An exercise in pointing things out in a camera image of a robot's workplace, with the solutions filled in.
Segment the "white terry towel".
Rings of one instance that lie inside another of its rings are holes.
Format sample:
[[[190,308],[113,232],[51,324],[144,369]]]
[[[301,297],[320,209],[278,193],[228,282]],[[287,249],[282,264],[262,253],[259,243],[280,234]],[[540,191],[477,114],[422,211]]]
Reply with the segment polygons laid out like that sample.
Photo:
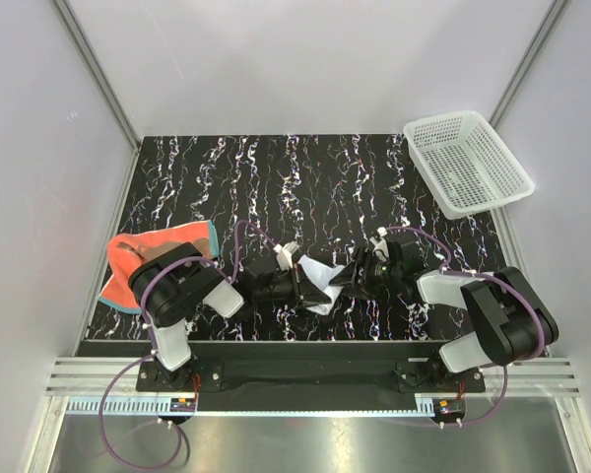
[[[318,315],[329,315],[343,291],[340,286],[331,286],[330,281],[345,269],[345,265],[330,267],[308,256],[302,256],[298,264],[312,284],[331,300],[330,303],[314,305],[307,310]]]

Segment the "orange patterned towel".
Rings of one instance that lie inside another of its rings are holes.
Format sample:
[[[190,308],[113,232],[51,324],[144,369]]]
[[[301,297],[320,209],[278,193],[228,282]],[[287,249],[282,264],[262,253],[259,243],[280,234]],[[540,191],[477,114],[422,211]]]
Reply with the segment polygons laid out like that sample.
[[[106,249],[112,275],[102,286],[98,301],[119,312],[139,313],[139,304],[129,288],[130,276],[143,264],[186,242],[192,243],[203,256],[219,255],[218,236],[211,221],[113,237]]]

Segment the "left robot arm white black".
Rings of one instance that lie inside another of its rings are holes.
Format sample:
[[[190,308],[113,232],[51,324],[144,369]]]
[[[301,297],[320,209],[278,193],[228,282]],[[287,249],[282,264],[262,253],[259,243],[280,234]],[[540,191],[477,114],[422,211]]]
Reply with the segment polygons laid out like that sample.
[[[242,319],[259,305],[326,314],[342,292],[331,280],[345,268],[330,267],[298,254],[291,242],[274,247],[273,257],[247,257],[234,267],[242,271],[226,276],[217,261],[182,243],[143,264],[129,278],[152,342],[152,357],[145,367],[173,390],[185,388],[193,376],[193,355],[185,323],[202,304],[224,319]]]

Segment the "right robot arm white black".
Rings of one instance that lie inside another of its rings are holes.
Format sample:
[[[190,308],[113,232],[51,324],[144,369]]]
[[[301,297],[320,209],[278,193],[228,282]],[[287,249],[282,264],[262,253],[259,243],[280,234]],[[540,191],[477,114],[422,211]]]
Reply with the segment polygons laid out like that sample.
[[[465,310],[473,331],[442,345],[427,362],[427,381],[443,391],[468,370],[533,359],[559,337],[558,324],[519,269],[485,276],[429,270],[410,242],[358,248],[329,285],[356,299],[388,294]]]

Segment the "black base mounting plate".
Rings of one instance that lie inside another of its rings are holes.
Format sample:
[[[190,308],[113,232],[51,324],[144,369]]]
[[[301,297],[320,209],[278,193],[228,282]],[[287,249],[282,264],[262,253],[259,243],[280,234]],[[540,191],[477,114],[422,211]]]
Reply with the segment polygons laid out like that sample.
[[[477,368],[448,372],[433,341],[194,342],[177,371],[143,362],[139,391],[225,392],[256,386],[365,385],[400,393],[483,393]]]

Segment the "white plastic mesh basket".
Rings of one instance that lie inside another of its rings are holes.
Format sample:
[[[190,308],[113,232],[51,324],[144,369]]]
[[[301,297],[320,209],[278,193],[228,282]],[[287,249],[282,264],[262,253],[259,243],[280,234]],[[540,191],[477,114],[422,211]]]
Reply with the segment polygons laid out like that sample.
[[[526,170],[476,111],[415,120],[403,134],[414,166],[449,220],[504,207],[535,191]]]

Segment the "aluminium frame rail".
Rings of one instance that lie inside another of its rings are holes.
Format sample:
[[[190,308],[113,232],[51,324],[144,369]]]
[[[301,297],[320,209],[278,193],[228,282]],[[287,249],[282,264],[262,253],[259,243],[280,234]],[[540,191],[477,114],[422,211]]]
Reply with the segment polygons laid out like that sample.
[[[200,379],[181,391],[139,391],[142,371],[125,358],[62,358],[55,363],[45,393],[65,397],[67,412],[80,415],[137,415],[161,418],[348,417],[431,418],[454,400],[500,397],[569,398],[580,392],[570,364],[563,359],[519,364],[507,370],[475,372],[463,387],[418,391],[399,378],[391,388],[374,384],[271,385],[251,383],[227,389],[221,370],[200,371]]]

